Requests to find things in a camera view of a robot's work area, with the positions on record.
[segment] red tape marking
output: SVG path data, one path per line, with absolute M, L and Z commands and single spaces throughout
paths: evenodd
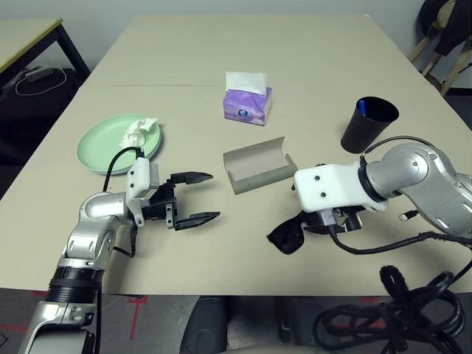
M 18 332 L 26 332 L 26 327 L 12 326 L 11 324 L 0 324 L 0 328 L 5 330 L 17 330 Z
M 134 333 L 136 332 L 136 323 L 138 321 L 139 306 L 141 304 L 148 303 L 148 295 L 140 299 L 128 299 L 128 302 L 131 304 L 136 304 L 136 307 L 134 308 L 133 324 L 131 325 L 131 334 L 130 334 L 130 341 L 132 341 L 134 339 Z
M 34 295 L 34 296 L 46 296 L 47 291 L 31 290 L 31 294 Z

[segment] purple tissue box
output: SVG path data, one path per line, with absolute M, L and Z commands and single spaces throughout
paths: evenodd
M 224 117 L 255 125 L 266 125 L 272 103 L 272 87 L 265 96 L 246 91 L 228 90 L 223 100 Z

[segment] white cable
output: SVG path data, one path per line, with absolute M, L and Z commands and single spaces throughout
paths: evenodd
M 37 95 L 39 95 L 39 94 L 45 94 L 46 92 L 51 91 L 51 90 L 53 90 L 53 89 L 56 89 L 56 88 L 59 87 L 59 86 L 62 86 L 64 83 L 67 82 L 67 74 L 66 74 L 66 72 L 65 72 L 64 70 L 62 70 L 62 69 L 58 69 L 58 70 L 60 70 L 60 72 L 62 72 L 62 74 L 64 75 L 64 80 L 62 80 L 59 84 L 57 84 L 57 85 L 55 85 L 55 86 L 53 86 L 53 87 L 49 87 L 49 88 L 47 88 L 46 90 L 43 90 L 43 91 L 41 91 L 41 92 L 35 92 L 34 94 L 20 94 L 20 93 L 18 92 L 18 85 L 19 85 L 20 83 L 23 83 L 25 80 L 28 79 L 27 77 L 24 77 L 23 79 L 19 80 L 19 81 L 15 84 L 15 93 L 16 93 L 18 96 L 37 96 Z

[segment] beige table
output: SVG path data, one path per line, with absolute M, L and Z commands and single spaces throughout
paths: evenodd
M 367 15 L 138 16 L 87 83 L 220 86 L 227 71 L 267 72 L 277 89 L 427 83 Z
M 359 26 L 363 26 L 363 17 L 353 18 L 358 18 Z M 294 26 L 299 23 L 292 19 Z M 316 19 L 314 16 L 312 22 L 316 23 Z M 271 23 L 270 18 L 265 20 L 266 25 Z M 327 27 L 325 32 L 337 30 Z M 188 43 L 199 38 L 203 40 L 196 32 Z M 253 48 L 255 41 L 257 38 L 252 40 Z M 304 246 L 286 256 L 266 240 L 266 235 L 299 211 L 296 197 L 290 191 L 292 181 L 234 196 L 224 170 L 224 152 L 278 136 L 285 136 L 284 151 L 290 153 L 300 168 L 320 162 L 354 161 L 357 156 L 343 151 L 339 139 L 355 101 L 375 94 L 390 100 L 400 111 L 400 119 L 381 137 L 421 136 L 438 144 L 456 169 L 471 173 L 472 139 L 466 125 L 383 35 L 379 35 L 377 47 L 385 51 L 389 62 L 382 70 L 386 72 L 384 76 L 370 75 L 368 69 L 376 70 L 382 62 L 380 55 L 378 58 L 373 55 L 370 60 L 370 56 L 364 59 L 351 53 L 356 62 L 350 65 L 357 70 L 346 69 L 337 62 L 336 70 L 332 66 L 312 65 L 311 58 L 294 55 L 297 65 L 288 61 L 284 71 L 274 75 L 277 78 L 274 104 L 263 128 L 223 119 L 221 81 L 218 86 L 207 87 L 119 87 L 87 82 L 0 202 L 4 250 L 0 267 L 12 269 L 2 274 L 0 286 L 47 287 L 58 255 L 77 222 L 79 205 L 101 190 L 103 184 L 102 176 L 85 170 L 76 160 L 77 141 L 94 123 L 127 111 L 159 118 L 164 144 L 154 161 L 160 165 L 162 181 L 170 173 L 187 170 L 215 176 L 205 184 L 178 186 L 181 214 L 219 210 L 221 216 L 207 225 L 182 232 L 167 230 L 160 221 L 149 223 L 139 233 L 134 259 L 114 254 L 105 274 L 107 292 L 374 295 L 385 294 L 378 279 L 378 270 L 383 265 L 398 266 L 411 287 L 425 285 L 444 270 L 458 272 L 469 261 L 470 252 L 461 246 L 435 241 L 379 255 L 355 256 L 338 249 L 327 236 L 306 234 Z M 305 74 L 299 69 L 302 66 L 306 68 Z M 390 77 L 390 72 L 397 72 L 397 77 Z M 384 151 L 379 149 L 371 159 L 380 157 Z M 124 184 L 124 177 L 113 177 L 111 191 L 124 190 Z M 411 208 L 406 198 L 396 198 L 386 212 L 363 213 L 365 229 L 341 238 L 351 246 L 367 248 L 431 229 L 421 218 L 408 223 L 397 219 L 398 214 Z M 121 241 L 128 247 L 126 239 Z M 453 290 L 472 291 L 471 280 L 472 275 L 466 275 Z

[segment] white wall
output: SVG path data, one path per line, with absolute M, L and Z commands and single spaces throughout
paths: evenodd
M 416 17 L 422 3 L 423 0 L 0 0 L 0 18 L 63 18 L 64 27 L 93 69 L 136 14 L 368 13 L 407 55 L 420 38 Z M 143 41 L 152 41 L 152 37 Z M 451 69 L 458 49 L 433 71 L 438 80 L 442 81 Z M 431 51 L 415 64 L 424 67 L 428 54 Z M 40 62 L 68 65 L 57 47 L 41 56 Z M 472 87 L 472 69 L 461 74 L 454 86 Z

